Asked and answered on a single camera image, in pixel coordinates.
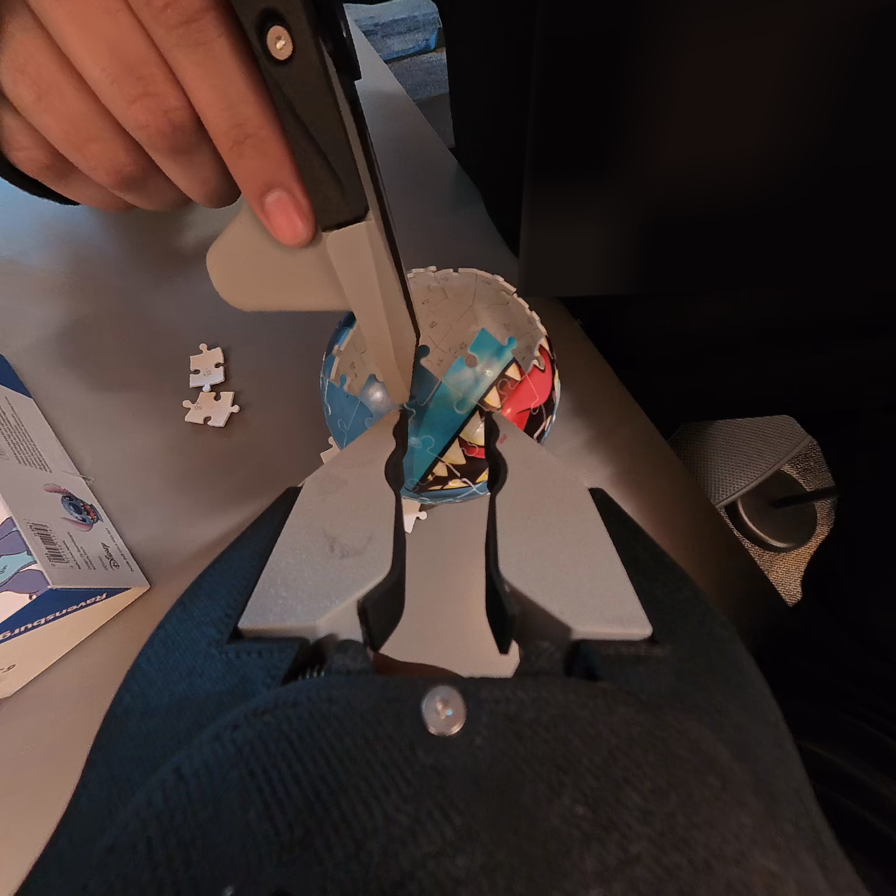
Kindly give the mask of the blue puzzle ball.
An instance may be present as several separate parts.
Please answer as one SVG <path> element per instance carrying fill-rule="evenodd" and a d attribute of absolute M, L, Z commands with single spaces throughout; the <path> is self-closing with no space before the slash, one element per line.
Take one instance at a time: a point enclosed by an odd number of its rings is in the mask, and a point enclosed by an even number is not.
<path fill-rule="evenodd" d="M 543 442 L 560 380 L 547 331 L 503 278 L 471 268 L 413 270 L 420 326 L 402 495 L 420 504 L 487 494 L 485 414 Z"/>

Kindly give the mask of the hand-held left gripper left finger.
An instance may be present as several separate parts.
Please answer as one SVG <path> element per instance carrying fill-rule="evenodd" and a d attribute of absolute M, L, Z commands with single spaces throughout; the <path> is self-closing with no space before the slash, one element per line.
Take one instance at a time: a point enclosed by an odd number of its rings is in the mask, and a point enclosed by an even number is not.
<path fill-rule="evenodd" d="M 405 605 L 407 446 L 407 415 L 394 410 L 308 476 L 239 621 L 242 634 L 384 646 Z"/>

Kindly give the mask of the person's right hand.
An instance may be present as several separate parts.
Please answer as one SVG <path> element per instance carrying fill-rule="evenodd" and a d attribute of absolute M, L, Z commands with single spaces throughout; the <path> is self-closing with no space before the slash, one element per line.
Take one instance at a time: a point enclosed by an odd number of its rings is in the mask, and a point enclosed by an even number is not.
<path fill-rule="evenodd" d="M 2 155 L 81 205 L 242 196 L 275 240 L 315 216 L 228 2 L 4 1 Z"/>

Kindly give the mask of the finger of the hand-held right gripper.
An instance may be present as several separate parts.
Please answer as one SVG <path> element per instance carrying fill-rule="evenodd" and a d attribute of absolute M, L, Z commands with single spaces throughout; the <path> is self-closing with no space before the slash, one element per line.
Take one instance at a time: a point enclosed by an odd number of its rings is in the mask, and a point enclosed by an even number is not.
<path fill-rule="evenodd" d="M 349 28 L 327 28 L 325 44 L 325 229 L 343 230 L 330 254 L 379 378 L 394 402 L 406 402 L 419 329 L 354 87 L 361 78 L 357 51 Z"/>

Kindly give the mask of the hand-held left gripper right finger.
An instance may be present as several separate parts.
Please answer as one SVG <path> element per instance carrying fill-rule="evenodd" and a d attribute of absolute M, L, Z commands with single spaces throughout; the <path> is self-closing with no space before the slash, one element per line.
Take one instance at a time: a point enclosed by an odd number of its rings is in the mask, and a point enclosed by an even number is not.
<path fill-rule="evenodd" d="M 500 413 L 485 418 L 487 620 L 499 651 L 640 642 L 652 626 L 581 480 Z"/>

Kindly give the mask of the colourful cartoon puzzle box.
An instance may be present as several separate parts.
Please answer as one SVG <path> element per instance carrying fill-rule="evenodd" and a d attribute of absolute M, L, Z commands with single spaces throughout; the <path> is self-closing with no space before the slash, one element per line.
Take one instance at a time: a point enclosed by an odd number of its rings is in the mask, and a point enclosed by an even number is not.
<path fill-rule="evenodd" d="M 1 697 L 149 588 L 27 387 L 1 358 Z"/>

